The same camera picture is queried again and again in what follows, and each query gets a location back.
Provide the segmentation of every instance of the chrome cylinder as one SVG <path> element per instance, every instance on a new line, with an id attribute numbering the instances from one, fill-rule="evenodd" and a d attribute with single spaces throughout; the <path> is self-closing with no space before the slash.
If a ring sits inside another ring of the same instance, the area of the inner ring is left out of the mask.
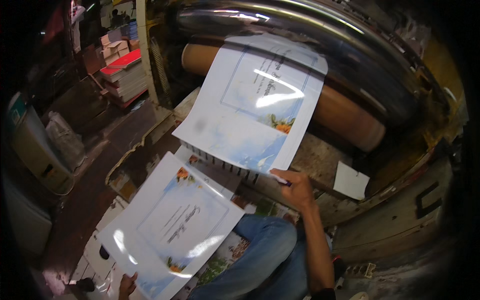
<path id="1" fill-rule="evenodd" d="M 366 95 L 391 125 L 417 109 L 418 83 L 402 53 L 354 18 L 308 0 L 203 0 L 183 4 L 177 24 L 187 35 L 268 32 L 326 57 L 329 76 Z"/>

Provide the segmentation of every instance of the blue jeans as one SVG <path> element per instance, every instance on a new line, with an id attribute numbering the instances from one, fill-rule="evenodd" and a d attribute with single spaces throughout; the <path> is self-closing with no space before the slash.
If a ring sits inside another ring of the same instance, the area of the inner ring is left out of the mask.
<path id="1" fill-rule="evenodd" d="M 291 223 L 244 215 L 233 231 L 250 241 L 247 250 L 212 282 L 196 287 L 189 300 L 301 300 L 308 294 L 305 236 L 298 239 Z"/>

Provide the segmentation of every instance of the paper sheet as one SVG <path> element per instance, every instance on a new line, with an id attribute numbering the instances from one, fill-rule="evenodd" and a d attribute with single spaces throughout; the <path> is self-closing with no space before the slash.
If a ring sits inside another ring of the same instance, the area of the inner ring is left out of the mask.
<path id="1" fill-rule="evenodd" d="M 173 135 L 234 166 L 268 174 L 287 169 L 323 87 L 323 77 L 266 54 L 224 45 L 185 121 Z M 318 62 L 311 58 L 311 65 Z"/>
<path id="2" fill-rule="evenodd" d="M 243 211 L 168 152 L 130 205 L 98 235 L 148 299 L 170 299 L 202 267 Z"/>
<path id="3" fill-rule="evenodd" d="M 370 177 L 367 175 L 357 172 L 339 161 L 336 167 L 333 189 L 348 197 L 363 200 L 365 198 L 365 188 L 369 180 Z"/>
<path id="4" fill-rule="evenodd" d="M 203 157 L 193 153 L 183 145 L 175 152 L 175 157 L 187 166 L 192 167 L 193 172 L 199 171 L 197 173 L 198 177 L 222 193 L 225 198 L 231 199 L 233 197 L 235 190 L 240 184 L 240 176 L 220 170 L 219 168 L 221 167 L 215 167 L 211 162 L 206 161 Z"/>
<path id="5" fill-rule="evenodd" d="M 231 36 L 226 38 L 225 41 L 268 52 L 284 53 L 286 58 L 312 68 L 324 76 L 328 72 L 327 61 L 317 52 L 309 49 L 304 44 L 292 42 L 282 36 L 263 33 L 254 36 Z"/>

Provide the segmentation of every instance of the hand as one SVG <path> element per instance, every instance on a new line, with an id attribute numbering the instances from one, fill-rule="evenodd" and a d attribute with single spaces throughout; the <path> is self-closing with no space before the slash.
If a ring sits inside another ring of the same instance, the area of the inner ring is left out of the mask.
<path id="1" fill-rule="evenodd" d="M 308 175 L 300 172 L 282 171 L 279 169 L 271 169 L 270 173 L 277 175 L 292 183 L 291 186 L 282 186 L 283 197 L 304 213 L 316 207 L 313 198 L 313 190 L 310 185 Z"/>
<path id="2" fill-rule="evenodd" d="M 124 296 L 128 296 L 133 293 L 135 288 L 137 287 L 135 285 L 135 280 L 137 280 L 138 273 L 135 272 L 132 277 L 128 277 L 127 274 L 123 274 L 123 277 L 120 281 L 120 294 L 123 294 Z"/>

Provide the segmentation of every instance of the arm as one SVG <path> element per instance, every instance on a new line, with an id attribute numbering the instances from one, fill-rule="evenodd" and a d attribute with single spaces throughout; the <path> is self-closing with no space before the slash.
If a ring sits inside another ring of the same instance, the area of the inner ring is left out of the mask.
<path id="1" fill-rule="evenodd" d="M 324 288 L 333 288 L 334 273 L 330 249 L 308 176 L 304 173 L 277 169 L 271 170 L 271 173 L 292 183 L 290 187 L 282 186 L 282 195 L 299 210 L 303 218 L 307 236 L 306 256 L 310 293 L 314 294 Z"/>
<path id="2" fill-rule="evenodd" d="M 138 273 L 135 272 L 132 277 L 128 277 L 127 274 L 123 274 L 123 277 L 120 281 L 119 288 L 119 300 L 128 300 L 128 296 L 133 293 L 135 288 L 135 280 L 137 280 Z"/>

